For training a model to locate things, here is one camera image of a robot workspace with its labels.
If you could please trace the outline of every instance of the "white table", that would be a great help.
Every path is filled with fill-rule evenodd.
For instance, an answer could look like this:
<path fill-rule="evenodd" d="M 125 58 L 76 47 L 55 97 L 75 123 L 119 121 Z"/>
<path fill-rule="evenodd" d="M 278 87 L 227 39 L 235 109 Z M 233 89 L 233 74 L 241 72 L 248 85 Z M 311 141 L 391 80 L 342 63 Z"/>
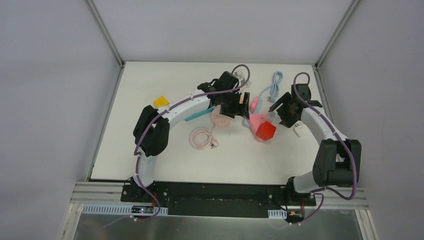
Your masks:
<path fill-rule="evenodd" d="M 127 62 L 113 107 L 107 122 L 100 148 L 94 163 L 91 179 L 126 180 L 135 172 L 136 157 L 133 155 L 135 139 L 133 130 L 147 105 L 164 96 L 170 103 L 187 96 L 200 83 L 219 78 L 224 71 L 231 71 L 235 63 L 189 63 L 189 62 Z M 307 72 L 311 76 L 310 90 L 313 100 L 320 100 L 318 86 L 310 65 L 248 64 L 252 86 L 250 101 L 271 84 L 273 73 L 282 71 L 279 97 L 290 91 L 294 76 Z M 305 83 L 300 76 L 298 83 Z M 259 113 L 268 111 L 266 100 L 269 91 L 262 96 L 264 103 Z M 309 132 L 299 138 L 291 128 L 279 125 L 278 116 L 273 124 L 277 127 L 274 137 L 259 143 L 251 130 L 242 126 L 237 116 L 226 128 L 217 128 L 213 135 L 219 142 L 217 148 L 195 150 L 189 144 L 190 132 L 198 127 L 211 129 L 210 114 L 189 122 L 182 121 L 169 133 L 168 146 L 157 159 L 155 181 L 229 183 L 229 184 L 276 184 L 287 182 L 292 176 L 309 172 L 318 151 L 318 143 Z"/>

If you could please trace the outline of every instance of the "metal frame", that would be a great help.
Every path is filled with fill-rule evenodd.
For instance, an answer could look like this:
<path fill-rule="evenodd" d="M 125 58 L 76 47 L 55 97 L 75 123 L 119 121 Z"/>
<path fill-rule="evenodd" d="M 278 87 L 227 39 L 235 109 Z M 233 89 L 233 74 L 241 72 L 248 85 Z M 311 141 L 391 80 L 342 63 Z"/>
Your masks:
<path fill-rule="evenodd" d="M 84 0 L 84 2 L 86 3 L 88 10 L 93 16 L 93 19 L 96 22 L 96 25 L 98 26 L 100 33 L 103 35 L 106 44 L 110 48 L 112 54 L 114 55 L 116 61 L 118 62 L 120 66 L 118 78 L 116 80 L 113 92 L 111 94 L 110 102 L 108 103 L 108 106 L 107 106 L 106 116 L 102 123 L 102 128 L 101 128 L 100 136 L 98 137 L 97 146 L 92 156 L 92 162 L 90 163 L 90 166 L 87 168 L 87 171 L 86 171 L 85 181 L 88 181 L 90 179 L 94 161 L 96 159 L 100 144 L 102 142 L 102 137 L 106 129 L 106 124 L 108 122 L 109 115 L 112 110 L 113 102 L 115 100 L 115 96 L 118 91 L 121 77 L 124 72 L 125 63 L 121 55 L 119 54 L 119 51 L 117 47 L 115 46 L 115 43 L 112 40 L 112 37 L 108 29 L 106 28 L 102 20 L 102 17 L 100 16 L 100 13 L 96 5 L 94 4 L 93 0 Z M 335 44 L 336 40 L 340 36 L 341 32 L 343 31 L 344 27 L 346 26 L 347 22 L 351 18 L 353 12 L 358 7 L 358 4 L 360 2 L 361 0 L 351 1 L 348 9 L 344 13 L 342 19 L 340 20 L 340 23 L 335 29 L 333 35 L 331 36 L 321 56 L 319 57 L 318 61 L 315 63 L 315 66 L 312 66 L 324 110 L 331 121 L 333 120 L 332 111 L 331 111 L 331 106 L 329 104 L 329 101 L 326 95 L 324 85 L 320 77 L 320 72 L 319 72 L 320 66 L 323 64 L 324 60 L 329 54 L 329 51 Z M 115 205 L 115 206 L 131 205 L 131 204 L 132 205 L 151 204 L 150 202 L 134 202 L 134 203 L 121 202 L 122 189 L 123 189 L 122 182 L 77 182 L 73 190 L 72 197 L 70 199 L 70 203 L 68 206 L 68 210 L 66 212 L 64 222 L 62 224 L 61 234 L 59 236 L 59 239 L 61 240 L 74 239 L 75 232 L 78 226 L 78 222 L 79 222 L 84 204 L 108 204 L 108 205 Z M 337 190 L 344 195 L 348 195 L 351 191 L 351 188 L 337 188 Z M 325 197 L 325 201 L 322 206 L 322 209 L 355 210 L 363 239 L 378 240 L 377 232 L 374 226 L 373 219 L 371 217 L 371 212 L 369 210 L 366 195 L 362 188 L 357 189 L 355 198 L 351 201 L 343 200 L 331 191 L 325 191 L 323 192 L 323 194 Z M 315 207 L 306 206 L 305 208 L 314 209 Z"/>

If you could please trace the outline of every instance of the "yellow object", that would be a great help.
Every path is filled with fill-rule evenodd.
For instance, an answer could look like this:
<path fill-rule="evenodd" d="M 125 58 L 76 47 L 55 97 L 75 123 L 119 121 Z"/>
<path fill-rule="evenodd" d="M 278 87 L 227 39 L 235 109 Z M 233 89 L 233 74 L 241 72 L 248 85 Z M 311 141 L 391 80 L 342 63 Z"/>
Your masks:
<path fill-rule="evenodd" d="M 164 96 L 160 96 L 158 99 L 153 101 L 153 104 L 155 107 L 159 108 L 170 104 L 170 102 Z"/>

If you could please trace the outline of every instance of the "red cube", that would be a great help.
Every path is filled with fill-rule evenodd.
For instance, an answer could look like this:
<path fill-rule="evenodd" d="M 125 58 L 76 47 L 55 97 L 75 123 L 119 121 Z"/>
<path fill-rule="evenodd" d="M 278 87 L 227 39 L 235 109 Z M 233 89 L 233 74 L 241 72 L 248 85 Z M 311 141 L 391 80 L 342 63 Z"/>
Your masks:
<path fill-rule="evenodd" d="M 260 139 L 267 141 L 274 137 L 274 133 L 276 132 L 277 128 L 276 126 L 272 125 L 268 121 L 262 123 L 259 125 L 256 131 L 256 136 L 258 136 Z"/>

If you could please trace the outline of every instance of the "power socket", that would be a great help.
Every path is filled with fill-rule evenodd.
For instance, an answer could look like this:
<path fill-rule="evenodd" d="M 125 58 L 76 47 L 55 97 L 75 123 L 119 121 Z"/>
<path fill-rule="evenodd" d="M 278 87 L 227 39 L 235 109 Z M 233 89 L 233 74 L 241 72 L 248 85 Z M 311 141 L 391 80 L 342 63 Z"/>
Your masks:
<path fill-rule="evenodd" d="M 212 120 L 212 123 L 215 124 L 217 127 L 225 128 L 230 125 L 233 119 L 229 116 L 220 114 L 220 110 L 221 105 L 216 106 L 210 114 L 210 119 Z"/>

